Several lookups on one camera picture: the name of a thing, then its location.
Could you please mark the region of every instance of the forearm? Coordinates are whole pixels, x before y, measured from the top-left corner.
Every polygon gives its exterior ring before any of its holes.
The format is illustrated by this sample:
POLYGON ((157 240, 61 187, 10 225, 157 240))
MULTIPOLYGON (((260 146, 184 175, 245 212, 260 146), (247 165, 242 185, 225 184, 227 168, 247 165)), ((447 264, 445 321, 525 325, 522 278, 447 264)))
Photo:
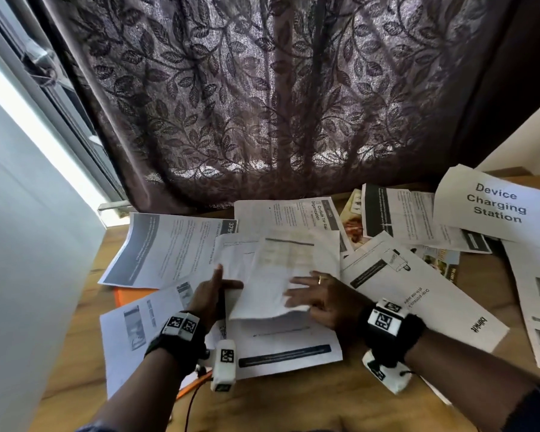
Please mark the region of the forearm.
POLYGON ((405 362, 482 432, 499 431, 516 405, 540 383, 496 356, 429 329, 405 362))
POLYGON ((117 432, 162 432, 182 379, 174 357, 162 348, 156 349, 98 410, 92 422, 117 432))

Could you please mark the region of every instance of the hand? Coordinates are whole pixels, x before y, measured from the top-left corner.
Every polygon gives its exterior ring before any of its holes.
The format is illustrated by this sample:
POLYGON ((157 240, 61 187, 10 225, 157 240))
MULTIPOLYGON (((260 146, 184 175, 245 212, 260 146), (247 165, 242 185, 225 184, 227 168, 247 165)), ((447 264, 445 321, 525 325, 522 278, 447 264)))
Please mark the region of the hand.
POLYGON ((223 274, 224 268, 218 264, 214 269, 212 279, 198 285, 186 310, 200 319, 200 322, 206 327, 206 333, 218 320, 218 300, 219 298, 224 299, 220 292, 226 288, 241 289, 244 287, 244 284, 239 280, 222 280, 223 274))
POLYGON ((286 307, 310 305, 310 316, 324 326, 354 331, 360 312, 374 302, 329 274, 310 271, 310 275, 290 279, 291 283, 309 288, 286 290, 286 307))

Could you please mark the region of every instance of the table surface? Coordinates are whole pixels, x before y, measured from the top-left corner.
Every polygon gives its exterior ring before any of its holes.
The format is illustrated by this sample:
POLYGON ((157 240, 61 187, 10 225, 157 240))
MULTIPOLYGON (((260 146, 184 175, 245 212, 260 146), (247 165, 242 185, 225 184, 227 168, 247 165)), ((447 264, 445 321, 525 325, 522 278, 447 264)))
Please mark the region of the table surface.
MULTIPOLYGON (((513 178, 540 188, 540 178, 513 178)), ((349 194, 333 197, 338 211, 349 194)), ((220 211, 209 217, 232 217, 220 211)), ((99 316, 115 308, 111 288, 97 282, 122 246, 128 226, 108 228, 72 317, 30 432, 71 432, 86 424, 107 398, 99 316)), ((495 354, 540 376, 504 253, 463 253, 458 286, 510 327, 495 354)), ((362 365, 365 347, 341 340, 344 360, 239 381, 229 394, 202 388, 190 431, 476 432, 455 408, 444 405, 418 377, 398 396, 362 365)), ((169 432, 184 430, 190 395, 174 406, 169 432)))

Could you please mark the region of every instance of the white wall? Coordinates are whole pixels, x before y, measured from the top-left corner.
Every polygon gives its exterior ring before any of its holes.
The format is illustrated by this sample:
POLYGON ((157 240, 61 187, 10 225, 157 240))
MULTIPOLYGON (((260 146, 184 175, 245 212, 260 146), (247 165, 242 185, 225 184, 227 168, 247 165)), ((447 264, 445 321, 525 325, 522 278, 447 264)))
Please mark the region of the white wall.
POLYGON ((0 432, 28 428, 104 232, 0 106, 0 432))
POLYGON ((540 174, 540 108, 477 168, 489 171, 514 166, 540 174))

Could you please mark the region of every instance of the curtain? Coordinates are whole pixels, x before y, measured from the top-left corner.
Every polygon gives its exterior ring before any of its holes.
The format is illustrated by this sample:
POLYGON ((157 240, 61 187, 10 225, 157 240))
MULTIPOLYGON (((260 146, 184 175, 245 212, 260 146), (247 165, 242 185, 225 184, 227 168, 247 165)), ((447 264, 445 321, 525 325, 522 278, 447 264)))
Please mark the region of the curtain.
POLYGON ((41 1, 130 201, 185 214, 479 162, 524 0, 41 1))

